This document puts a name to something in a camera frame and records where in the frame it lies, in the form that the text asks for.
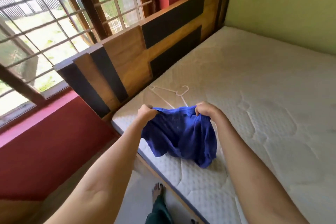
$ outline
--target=bare foot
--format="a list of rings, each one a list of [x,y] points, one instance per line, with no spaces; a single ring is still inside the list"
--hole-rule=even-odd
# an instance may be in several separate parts
[[[163,187],[162,183],[161,184],[159,184],[159,183],[155,184],[154,189],[152,190],[153,203],[155,202],[157,197],[163,193],[163,189],[164,189],[164,187]]]

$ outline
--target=white hanger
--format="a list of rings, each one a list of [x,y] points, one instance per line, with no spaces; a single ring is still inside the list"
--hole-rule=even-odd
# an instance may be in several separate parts
[[[182,98],[182,100],[183,100],[185,106],[188,106],[187,103],[186,103],[186,101],[185,101],[184,98],[183,98],[183,95],[184,95],[185,93],[187,93],[187,91],[189,90],[189,87],[188,87],[187,85],[182,86],[182,88],[187,88],[187,90],[184,91],[182,94],[178,94],[177,91],[170,90],[170,89],[165,89],[165,88],[162,88],[162,87],[149,86],[149,89],[150,89],[155,95],[157,95],[159,98],[161,98],[163,101],[165,101],[165,103],[168,104],[171,108],[175,109],[174,106],[172,106],[172,105],[171,105],[170,103],[168,103],[163,97],[161,97],[159,94],[157,94],[157,93],[154,91],[155,88],[162,89],[162,90],[168,90],[168,91],[170,91],[170,92],[174,92],[178,97],[181,97],[181,98]]]

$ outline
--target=leg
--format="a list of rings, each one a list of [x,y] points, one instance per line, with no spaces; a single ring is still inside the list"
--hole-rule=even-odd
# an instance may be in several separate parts
[[[145,224],[173,224],[173,219],[168,212],[163,199],[164,187],[162,184],[155,184],[153,193],[152,213],[147,216]]]

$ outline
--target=window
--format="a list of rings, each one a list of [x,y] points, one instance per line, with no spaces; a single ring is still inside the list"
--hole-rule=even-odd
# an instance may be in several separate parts
[[[155,11],[155,0],[0,0],[0,127],[68,88],[54,65]]]

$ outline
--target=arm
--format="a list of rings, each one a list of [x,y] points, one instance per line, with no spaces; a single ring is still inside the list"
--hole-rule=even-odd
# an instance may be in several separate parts
[[[90,167],[45,224],[114,223],[132,174],[141,131],[156,114],[143,105],[124,134]]]
[[[216,123],[232,183],[250,224],[308,224],[277,178],[250,149],[225,114],[202,102],[196,114],[210,116]]]

